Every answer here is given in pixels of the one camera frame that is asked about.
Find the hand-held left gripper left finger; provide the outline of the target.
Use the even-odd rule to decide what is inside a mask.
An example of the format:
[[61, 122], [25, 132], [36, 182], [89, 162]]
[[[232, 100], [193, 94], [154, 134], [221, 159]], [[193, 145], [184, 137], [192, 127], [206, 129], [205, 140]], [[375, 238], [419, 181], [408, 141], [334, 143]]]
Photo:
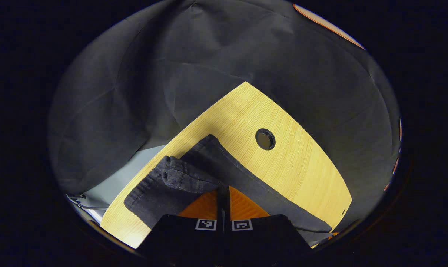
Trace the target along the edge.
[[162, 216], [137, 251], [148, 260], [223, 260], [224, 187]]

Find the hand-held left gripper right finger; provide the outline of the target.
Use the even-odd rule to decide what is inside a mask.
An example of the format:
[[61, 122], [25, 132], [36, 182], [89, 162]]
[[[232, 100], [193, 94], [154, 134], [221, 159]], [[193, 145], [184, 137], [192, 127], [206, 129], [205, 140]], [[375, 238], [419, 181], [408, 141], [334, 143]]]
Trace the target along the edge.
[[229, 186], [224, 210], [224, 260], [298, 260], [312, 253], [287, 216], [271, 216]]

